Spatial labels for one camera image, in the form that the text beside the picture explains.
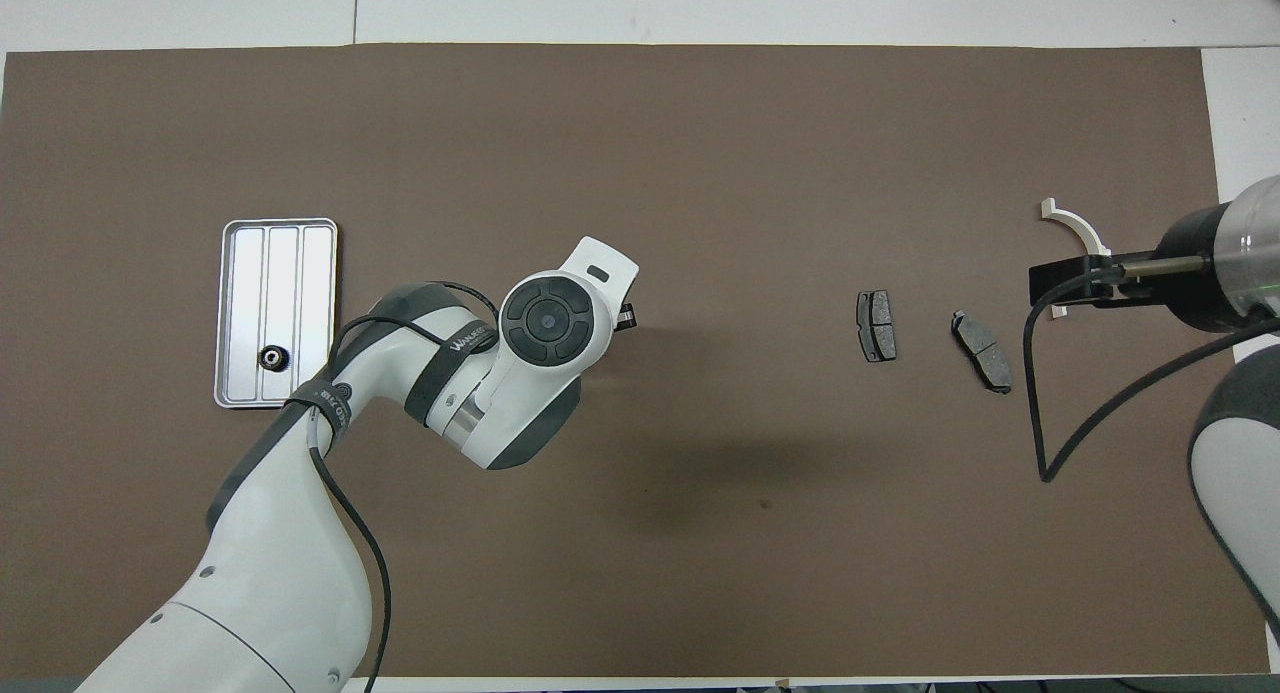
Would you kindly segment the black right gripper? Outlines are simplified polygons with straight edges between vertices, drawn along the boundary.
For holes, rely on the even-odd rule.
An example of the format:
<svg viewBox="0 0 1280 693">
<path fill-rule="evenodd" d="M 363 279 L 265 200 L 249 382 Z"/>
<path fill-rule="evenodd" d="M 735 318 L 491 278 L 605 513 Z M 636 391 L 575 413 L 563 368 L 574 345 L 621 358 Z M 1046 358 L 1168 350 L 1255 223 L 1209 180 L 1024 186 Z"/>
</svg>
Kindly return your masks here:
<svg viewBox="0 0 1280 693">
<path fill-rule="evenodd" d="M 1062 306 L 1125 307 L 1162 306 L 1161 277 L 1133 277 L 1130 291 L 1123 282 L 1121 265 L 1115 256 L 1076 256 L 1043 263 L 1029 268 L 1029 304 L 1032 307 L 1057 286 L 1078 282 L 1062 292 Z"/>
</svg>

